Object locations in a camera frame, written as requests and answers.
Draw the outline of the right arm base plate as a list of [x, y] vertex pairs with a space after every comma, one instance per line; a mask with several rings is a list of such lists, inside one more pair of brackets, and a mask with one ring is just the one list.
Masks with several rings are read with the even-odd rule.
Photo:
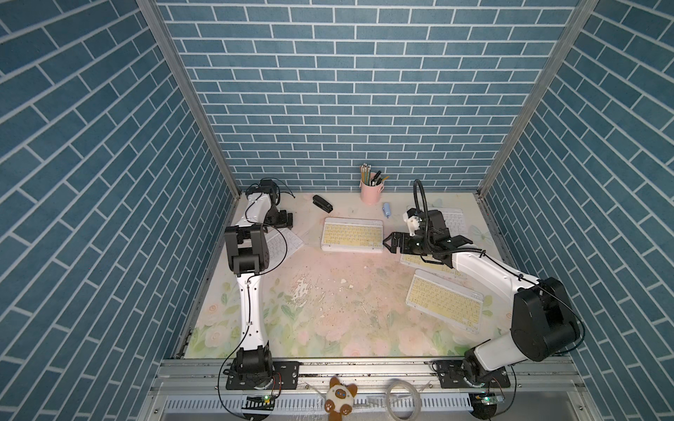
[[485, 371], [475, 361], [458, 358], [430, 361], [431, 370], [443, 389], [482, 389], [487, 386], [507, 389], [511, 381], [505, 368]]

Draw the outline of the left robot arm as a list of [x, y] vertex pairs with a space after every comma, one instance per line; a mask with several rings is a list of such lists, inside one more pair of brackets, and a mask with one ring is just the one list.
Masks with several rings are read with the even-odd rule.
[[270, 179], [251, 185], [242, 217], [226, 228], [229, 269], [235, 274], [242, 301], [242, 336], [233, 351], [228, 389], [265, 389], [275, 380], [270, 343], [263, 324], [262, 276], [277, 268], [271, 263], [268, 230], [292, 227], [292, 215], [277, 209], [280, 188]]

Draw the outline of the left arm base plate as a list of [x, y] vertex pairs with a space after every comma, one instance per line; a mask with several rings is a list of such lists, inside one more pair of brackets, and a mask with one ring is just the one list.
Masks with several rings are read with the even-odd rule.
[[299, 361], [274, 360], [271, 368], [239, 368], [234, 363], [226, 377], [226, 390], [269, 389], [273, 380], [275, 389], [295, 390], [298, 387]]

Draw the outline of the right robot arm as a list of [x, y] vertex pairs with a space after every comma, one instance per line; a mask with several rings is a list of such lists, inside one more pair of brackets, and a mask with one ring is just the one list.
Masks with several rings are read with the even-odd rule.
[[476, 279], [512, 305], [509, 331], [464, 354], [463, 376], [474, 387], [489, 382], [508, 365], [543, 361], [584, 340], [584, 323], [571, 308], [563, 284], [553, 277], [525, 274], [473, 247], [463, 235], [451, 237], [447, 229], [394, 232], [384, 238], [383, 246], [393, 254], [431, 257], [434, 263]]

